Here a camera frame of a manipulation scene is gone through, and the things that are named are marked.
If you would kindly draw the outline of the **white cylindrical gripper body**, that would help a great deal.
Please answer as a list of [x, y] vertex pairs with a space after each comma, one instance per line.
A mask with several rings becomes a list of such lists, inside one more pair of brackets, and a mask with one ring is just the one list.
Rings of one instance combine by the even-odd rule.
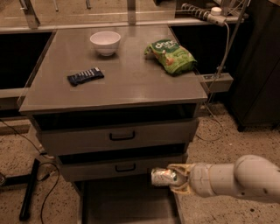
[[190, 170], [189, 185], [200, 197], [215, 196], [210, 181], [210, 168], [210, 164], [198, 163]]

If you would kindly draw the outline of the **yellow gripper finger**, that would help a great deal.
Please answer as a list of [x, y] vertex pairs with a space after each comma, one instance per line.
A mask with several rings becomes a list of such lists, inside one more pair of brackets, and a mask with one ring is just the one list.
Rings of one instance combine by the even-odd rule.
[[180, 195], [193, 195], [193, 190], [189, 185], [171, 186], [170, 189]]
[[173, 170], [179, 178], [187, 178], [193, 168], [192, 164], [169, 164], [168, 169]]

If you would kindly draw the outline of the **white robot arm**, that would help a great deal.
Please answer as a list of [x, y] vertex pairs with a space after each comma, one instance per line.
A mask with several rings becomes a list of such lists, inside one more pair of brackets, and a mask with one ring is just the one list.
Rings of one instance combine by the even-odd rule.
[[280, 203], [280, 168], [264, 157], [245, 155], [231, 164], [169, 164], [167, 168], [183, 180], [171, 187], [175, 193]]

